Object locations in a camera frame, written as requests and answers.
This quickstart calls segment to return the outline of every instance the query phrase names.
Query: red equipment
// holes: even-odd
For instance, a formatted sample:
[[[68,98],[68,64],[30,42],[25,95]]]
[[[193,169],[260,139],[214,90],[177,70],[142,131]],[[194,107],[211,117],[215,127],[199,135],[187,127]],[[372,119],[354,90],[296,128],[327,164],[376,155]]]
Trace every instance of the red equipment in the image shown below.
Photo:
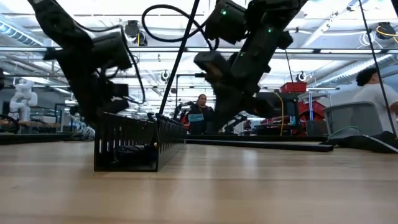
[[[300,82],[300,83],[292,83],[288,82],[282,85],[280,88],[281,93],[305,93],[307,91],[307,83]]]

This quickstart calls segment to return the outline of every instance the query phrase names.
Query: yellow cable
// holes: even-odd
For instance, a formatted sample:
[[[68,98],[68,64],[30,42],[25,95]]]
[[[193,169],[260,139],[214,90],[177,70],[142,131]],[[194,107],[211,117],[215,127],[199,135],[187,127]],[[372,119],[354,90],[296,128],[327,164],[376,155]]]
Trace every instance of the yellow cable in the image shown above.
[[[280,103],[282,105],[282,125],[280,126],[280,136],[282,136],[283,130],[284,130],[284,122],[285,122],[285,114],[284,114],[284,101],[282,97],[279,96],[278,93],[274,92],[278,98],[280,99]]]
[[[385,32],[381,32],[381,31],[379,30],[380,28],[381,28],[381,26],[378,26],[378,27],[376,28],[376,32],[378,32],[379,34],[382,34],[382,35],[385,35],[385,36],[394,38],[394,41],[398,44],[398,39],[397,39],[398,34],[387,34],[387,33],[385,33]]]

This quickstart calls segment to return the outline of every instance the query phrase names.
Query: table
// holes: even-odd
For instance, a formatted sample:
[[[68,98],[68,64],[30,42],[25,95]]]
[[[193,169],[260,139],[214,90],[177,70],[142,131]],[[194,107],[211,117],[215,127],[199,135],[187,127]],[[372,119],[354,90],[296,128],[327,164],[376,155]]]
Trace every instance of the table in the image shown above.
[[[158,173],[94,173],[93,143],[0,146],[0,223],[398,220],[398,156],[187,145]]]

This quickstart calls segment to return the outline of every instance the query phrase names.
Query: person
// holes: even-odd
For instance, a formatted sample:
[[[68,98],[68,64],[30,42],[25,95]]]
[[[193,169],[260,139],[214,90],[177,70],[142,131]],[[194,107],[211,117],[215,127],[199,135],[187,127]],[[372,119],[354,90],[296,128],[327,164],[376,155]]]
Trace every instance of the person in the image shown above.
[[[206,105],[207,96],[205,94],[199,95],[196,103],[191,106],[191,110],[188,113],[188,120],[193,116],[201,114],[202,117],[199,120],[192,122],[190,120],[190,129],[192,134],[205,134],[211,132],[211,123],[213,122],[214,110],[212,107]]]
[[[354,96],[354,101],[373,103],[379,113],[383,130],[393,133],[376,68],[367,68],[359,72],[356,77],[356,82],[357,85],[361,87],[361,90]],[[394,129],[398,133],[396,121],[398,113],[398,93],[389,85],[383,84],[383,87],[386,92]]]

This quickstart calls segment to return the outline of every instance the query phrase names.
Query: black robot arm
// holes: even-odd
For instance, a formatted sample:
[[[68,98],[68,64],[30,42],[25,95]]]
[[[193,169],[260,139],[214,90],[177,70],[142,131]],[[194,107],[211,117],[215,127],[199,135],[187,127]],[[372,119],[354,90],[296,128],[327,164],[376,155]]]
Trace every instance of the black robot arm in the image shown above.
[[[128,108],[128,85],[115,84],[106,76],[109,68],[132,67],[124,34],[116,31],[92,39],[56,1],[28,1],[43,32],[62,48],[49,48],[44,59],[58,61],[86,122],[95,127],[103,112]]]
[[[277,48],[286,49],[293,39],[284,29],[307,1],[252,0],[247,9],[231,0],[217,1],[206,22],[206,36],[230,44],[245,40],[241,50],[226,60],[219,52],[200,52],[194,62],[206,71],[206,80],[216,95],[216,127],[222,127],[241,111],[256,116],[274,116],[266,100],[253,95]]]

